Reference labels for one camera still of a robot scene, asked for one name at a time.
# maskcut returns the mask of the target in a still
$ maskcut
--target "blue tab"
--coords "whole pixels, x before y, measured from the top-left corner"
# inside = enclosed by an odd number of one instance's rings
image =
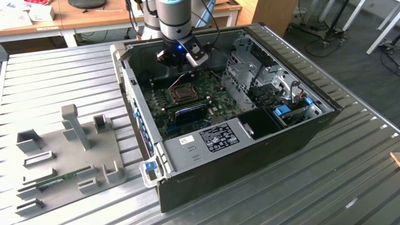
[[[311,104],[312,104],[312,99],[308,97],[308,98],[306,99],[306,102],[307,102],[308,105],[311,105]]]
[[[136,118],[136,117],[139,117],[139,116],[140,116],[139,109],[138,109],[138,108],[135,108],[135,109],[134,109],[134,117]]]
[[[276,109],[275,109],[275,112],[279,116],[288,113],[290,111],[291,111],[291,109],[288,108],[287,105],[282,105],[282,106],[276,107]]]
[[[147,162],[144,163],[144,165],[146,165],[146,172],[154,171],[158,168],[158,164],[155,161]]]

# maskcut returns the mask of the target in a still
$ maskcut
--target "wooden desk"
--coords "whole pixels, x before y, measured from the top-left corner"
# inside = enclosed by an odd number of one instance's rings
[[[78,46],[75,35],[84,32],[94,32],[100,30],[112,30],[132,27],[130,22],[130,14],[126,9],[126,0],[107,0],[104,10],[122,10],[114,12],[99,12],[103,7],[90,9],[83,13],[83,9],[75,8],[68,4],[68,0],[55,0],[52,3],[56,17],[54,22],[35,22],[34,26],[20,27],[0,31],[0,42],[24,40],[32,38],[43,38],[52,36],[64,36],[67,46]],[[218,4],[214,9],[214,17],[228,17],[227,26],[236,25],[236,19],[240,5],[231,5],[230,3]],[[139,26],[144,26],[143,16],[136,17]],[[44,27],[59,27],[54,30],[38,30]]]
[[[126,0],[107,0],[104,10],[122,10],[116,12],[99,12],[103,7],[90,9],[87,13],[83,10],[72,7],[67,0],[60,1],[60,11],[64,30],[62,31],[68,47],[78,46],[75,35],[84,32],[94,32],[100,30],[112,30],[132,27],[130,22],[130,14],[126,9]],[[240,5],[231,5],[230,3],[218,4],[214,9],[214,17],[228,17],[227,26],[236,25],[236,19]],[[139,26],[144,26],[143,16],[136,17]]]
[[[51,5],[56,13],[54,21],[32,22],[34,23],[32,26],[0,30],[0,42],[60,36],[63,23],[62,23],[62,16],[60,16],[59,1],[58,0],[54,1]]]

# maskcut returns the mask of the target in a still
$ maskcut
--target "green printed circuit board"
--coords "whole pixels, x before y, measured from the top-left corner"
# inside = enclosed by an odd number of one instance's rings
[[[164,140],[218,124],[240,113],[220,78],[211,74],[170,88],[144,90],[143,94]]]

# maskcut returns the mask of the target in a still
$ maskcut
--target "label sticker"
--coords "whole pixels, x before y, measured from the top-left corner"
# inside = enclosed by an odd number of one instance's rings
[[[36,30],[56,30],[59,29],[59,27],[40,27],[40,28],[36,28]]]
[[[240,141],[227,123],[200,132],[208,150],[216,152]]]
[[[184,145],[184,144],[191,143],[191,142],[194,142],[194,141],[195,141],[195,138],[194,138],[194,136],[191,135],[191,136],[183,137],[183,138],[180,139],[180,144]]]

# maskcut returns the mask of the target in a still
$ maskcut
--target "cable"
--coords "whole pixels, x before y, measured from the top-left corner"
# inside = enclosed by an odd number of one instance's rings
[[[206,7],[207,12],[210,13],[210,15],[211,15],[211,17],[212,17],[212,21],[214,21],[214,23],[215,23],[215,27],[216,27],[218,32],[219,32],[218,37],[215,38],[215,41],[214,41],[214,43],[212,43],[212,46],[215,46],[215,43],[218,42],[219,37],[220,37],[220,28],[219,28],[218,22],[215,21],[215,18],[214,18],[214,16],[212,16],[212,12],[211,12],[211,10],[208,9],[208,7],[207,7],[207,5],[206,5],[206,3],[204,3],[204,0],[202,0],[202,2],[203,2],[203,5],[204,5],[204,7]]]
[[[108,30],[106,31],[104,38],[103,38],[103,40],[102,40],[100,42],[94,41],[94,40],[88,39],[87,37],[82,37],[82,38],[83,38],[83,39],[87,39],[88,41],[91,41],[91,42],[94,42],[94,43],[103,43],[103,42],[106,41],[107,35],[108,35]]]
[[[306,24],[304,18],[303,18],[303,15],[302,15],[300,0],[298,1],[298,8],[299,8],[299,13],[300,13],[300,18],[302,18],[303,24]]]
[[[126,4],[127,4],[127,6],[128,6],[130,22],[131,22],[132,28],[135,29],[136,34],[138,34],[139,36],[142,36],[142,34],[140,34],[140,32],[139,32],[139,29],[136,29],[136,27],[139,27],[139,26],[138,26],[138,22],[136,22],[135,15],[132,15],[132,14],[134,14],[134,11],[132,11],[131,0],[126,0]]]
[[[319,15],[318,15],[318,21],[320,21],[320,14],[322,14],[322,12],[324,11],[324,8],[326,8],[328,2],[330,2],[330,0],[327,0],[327,2],[324,3],[323,8],[320,9],[320,12],[319,12]]]
[[[158,15],[158,10],[151,11],[150,1],[148,0],[146,0],[146,8],[147,8],[147,10],[148,10],[148,12],[150,12],[151,15]]]
[[[340,49],[340,46],[339,46],[338,48],[335,48],[335,49],[334,49],[328,54],[326,54],[326,55],[316,55],[316,54],[312,54],[312,53],[310,52],[310,50],[307,49],[307,47],[308,47],[310,45],[312,45],[314,43],[316,43],[318,41],[320,41],[320,39],[318,39],[318,40],[310,42],[310,43],[306,44],[306,46],[304,46],[306,52],[307,52],[310,55],[312,55],[314,57],[318,57],[318,58],[326,58],[326,57],[328,57],[334,52],[336,52],[336,51]]]
[[[206,21],[206,20],[204,20],[204,19],[203,19],[194,11],[192,11],[192,13],[195,14],[195,16],[198,16],[199,19],[202,19],[202,21],[203,21],[206,24],[208,24],[207,21]]]
[[[80,34],[80,35],[90,37],[90,36],[92,36],[94,34],[95,34],[95,31],[94,31],[91,34]]]
[[[176,79],[176,81],[174,82],[174,84],[168,87],[168,89],[172,88],[172,86],[178,83],[178,81],[180,81],[182,77],[186,75],[187,73],[184,73],[183,75],[179,76],[179,78]]]
[[[387,55],[388,56],[388,53],[384,51],[384,50],[382,50],[382,53],[380,53],[380,63],[383,64],[383,66],[396,75],[396,76],[400,76],[386,64],[384,64],[384,62],[383,62],[383,55]]]

